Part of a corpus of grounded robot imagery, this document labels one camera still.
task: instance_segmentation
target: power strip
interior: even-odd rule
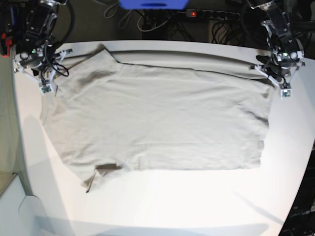
[[[235,13],[235,12],[195,10],[195,9],[187,9],[186,16],[188,18],[213,19],[213,20],[235,20],[235,21],[239,21],[241,18],[241,14]]]

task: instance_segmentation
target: blue box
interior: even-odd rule
[[[183,9],[188,0],[120,0],[125,9]]]

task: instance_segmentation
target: white table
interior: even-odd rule
[[[73,55],[101,42],[64,45]],[[175,51],[237,58],[257,63],[255,49],[188,42],[106,41],[111,52]],[[114,53],[125,63],[186,66],[190,54]],[[85,193],[67,169],[39,120],[38,85],[15,75],[25,159],[34,194],[55,233],[62,236],[215,235],[277,236],[299,189],[315,139],[315,61],[306,59],[293,97],[275,94],[260,169],[234,171],[131,172]]]

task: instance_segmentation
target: table surface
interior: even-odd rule
[[[258,63],[255,56],[263,53],[226,45],[170,41],[87,42],[63,48],[72,48],[72,55],[83,55],[100,44],[111,52],[125,52],[113,53],[120,62],[169,66],[187,61],[191,53],[201,58],[213,55],[253,63]],[[164,57],[165,51],[190,54]],[[21,73],[15,74],[31,187],[43,202],[55,233],[277,236],[299,189],[315,139],[315,61],[305,62],[306,67],[292,85],[292,98],[280,100],[275,93],[260,169],[130,172],[89,194],[80,179],[62,164],[43,129],[38,85]]]

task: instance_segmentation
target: beige t-shirt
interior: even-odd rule
[[[122,64],[107,51],[56,83],[57,95],[43,96],[42,122],[82,181],[95,169],[97,185],[125,171],[259,167],[270,85],[224,71]],[[106,164],[120,170],[106,174]]]

